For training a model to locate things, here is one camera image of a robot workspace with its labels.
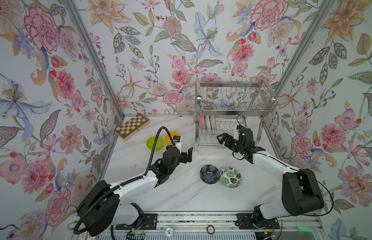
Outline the pink striped ceramic bowl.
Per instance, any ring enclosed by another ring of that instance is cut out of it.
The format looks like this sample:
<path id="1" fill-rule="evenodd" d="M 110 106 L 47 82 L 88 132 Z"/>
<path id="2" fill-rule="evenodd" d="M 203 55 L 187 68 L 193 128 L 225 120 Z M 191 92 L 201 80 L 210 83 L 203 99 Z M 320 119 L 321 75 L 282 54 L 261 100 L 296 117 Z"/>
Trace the pink striped ceramic bowl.
<path id="1" fill-rule="evenodd" d="M 215 116 L 210 116 L 210 124 L 211 124 L 212 130 L 214 130 L 214 131 L 217 130 Z"/>

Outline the dark blue floral bowl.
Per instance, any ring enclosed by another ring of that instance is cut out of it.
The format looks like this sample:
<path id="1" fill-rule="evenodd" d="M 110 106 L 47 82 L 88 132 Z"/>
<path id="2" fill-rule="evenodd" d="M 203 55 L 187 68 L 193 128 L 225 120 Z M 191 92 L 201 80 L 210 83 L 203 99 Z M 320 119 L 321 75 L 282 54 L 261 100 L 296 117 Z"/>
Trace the dark blue floral bowl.
<path id="1" fill-rule="evenodd" d="M 216 184 L 220 180 L 220 177 L 219 169 L 213 165 L 205 165 L 200 170 L 200 178 L 206 184 Z"/>

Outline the green leaf pattern bowl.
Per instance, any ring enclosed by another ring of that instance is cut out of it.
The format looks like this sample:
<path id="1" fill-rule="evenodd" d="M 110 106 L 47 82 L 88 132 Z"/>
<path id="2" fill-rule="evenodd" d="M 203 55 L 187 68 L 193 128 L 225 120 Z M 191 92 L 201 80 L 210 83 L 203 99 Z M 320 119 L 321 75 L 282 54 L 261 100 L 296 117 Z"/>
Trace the green leaf pattern bowl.
<path id="1" fill-rule="evenodd" d="M 226 167 L 220 173 L 221 182 L 230 189 L 235 189 L 242 184 L 240 172 L 232 167 Z"/>

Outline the two-tier steel dish rack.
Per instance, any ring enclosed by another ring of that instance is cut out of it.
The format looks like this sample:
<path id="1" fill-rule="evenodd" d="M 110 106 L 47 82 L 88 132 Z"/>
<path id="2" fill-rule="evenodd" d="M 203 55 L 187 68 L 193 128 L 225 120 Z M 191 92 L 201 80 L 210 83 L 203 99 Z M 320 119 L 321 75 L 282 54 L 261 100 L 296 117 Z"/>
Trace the two-tier steel dish rack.
<path id="1" fill-rule="evenodd" d="M 276 95 L 266 80 L 252 82 L 207 82 L 196 80 L 195 89 L 195 149 L 218 146 L 217 136 L 235 135 L 238 125 L 250 127 L 255 119 L 258 130 L 253 131 L 255 142 L 262 138 L 263 122 L 271 113 Z M 217 130 L 201 130 L 200 115 L 215 116 Z"/>

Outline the pale green ceramic bowl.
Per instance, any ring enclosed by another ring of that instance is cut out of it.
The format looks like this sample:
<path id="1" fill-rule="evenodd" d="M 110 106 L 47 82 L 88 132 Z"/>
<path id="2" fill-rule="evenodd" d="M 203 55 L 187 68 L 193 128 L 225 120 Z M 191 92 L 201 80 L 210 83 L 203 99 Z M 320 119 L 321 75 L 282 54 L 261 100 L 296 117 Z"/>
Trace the pale green ceramic bowl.
<path id="1" fill-rule="evenodd" d="M 205 127 L 206 130 L 212 130 L 211 122 L 210 122 L 210 116 L 205 116 Z"/>

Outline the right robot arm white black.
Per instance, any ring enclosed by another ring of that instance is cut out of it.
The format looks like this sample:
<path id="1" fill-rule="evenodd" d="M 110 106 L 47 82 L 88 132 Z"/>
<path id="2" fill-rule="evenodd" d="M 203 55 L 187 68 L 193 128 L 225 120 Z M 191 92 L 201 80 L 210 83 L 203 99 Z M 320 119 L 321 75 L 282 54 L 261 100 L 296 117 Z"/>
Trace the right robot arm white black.
<path id="1" fill-rule="evenodd" d="M 292 166 L 270 155 L 264 148 L 256 146 L 253 131 L 237 126 L 238 137 L 228 133 L 217 136 L 219 144 L 234 154 L 267 171 L 282 184 L 281 197 L 254 207 L 251 223 L 258 228 L 277 218 L 305 215 L 324 208 L 319 182 L 309 169 L 294 169 Z"/>

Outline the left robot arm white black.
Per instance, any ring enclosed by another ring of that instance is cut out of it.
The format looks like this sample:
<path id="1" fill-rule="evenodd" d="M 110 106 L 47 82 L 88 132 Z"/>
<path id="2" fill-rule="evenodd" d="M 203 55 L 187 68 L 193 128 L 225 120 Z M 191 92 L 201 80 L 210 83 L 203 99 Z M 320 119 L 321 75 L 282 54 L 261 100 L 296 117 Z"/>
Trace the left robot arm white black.
<path id="1" fill-rule="evenodd" d="M 80 219 L 73 233 L 89 233 L 94 237 L 110 226 L 122 225 L 131 231 L 140 229 L 148 223 L 146 214 L 129 200 L 165 183 L 179 164 L 192 162 L 192 156 L 193 148 L 181 152 L 177 147 L 168 146 L 162 158 L 155 161 L 146 174 L 113 184 L 104 180 L 96 183 L 77 208 Z"/>

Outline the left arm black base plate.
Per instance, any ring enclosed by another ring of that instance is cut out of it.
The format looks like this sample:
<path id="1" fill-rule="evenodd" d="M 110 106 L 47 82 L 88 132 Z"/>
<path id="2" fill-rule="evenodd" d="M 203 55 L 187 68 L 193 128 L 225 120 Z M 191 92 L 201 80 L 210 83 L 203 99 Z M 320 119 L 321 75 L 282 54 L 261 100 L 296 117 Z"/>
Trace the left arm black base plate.
<path id="1" fill-rule="evenodd" d="M 139 217 L 130 225 L 120 224 L 114 226 L 115 230 L 156 230 L 158 214 L 145 214 Z"/>

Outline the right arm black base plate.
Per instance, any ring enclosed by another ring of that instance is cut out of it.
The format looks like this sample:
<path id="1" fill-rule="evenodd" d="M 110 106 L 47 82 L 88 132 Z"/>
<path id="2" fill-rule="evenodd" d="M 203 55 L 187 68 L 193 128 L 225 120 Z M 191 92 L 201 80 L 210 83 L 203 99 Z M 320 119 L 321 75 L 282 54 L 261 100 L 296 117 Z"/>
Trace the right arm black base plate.
<path id="1" fill-rule="evenodd" d="M 265 219 L 261 214 L 238 213 L 235 225 L 240 230 L 279 230 L 280 225 L 276 218 Z"/>

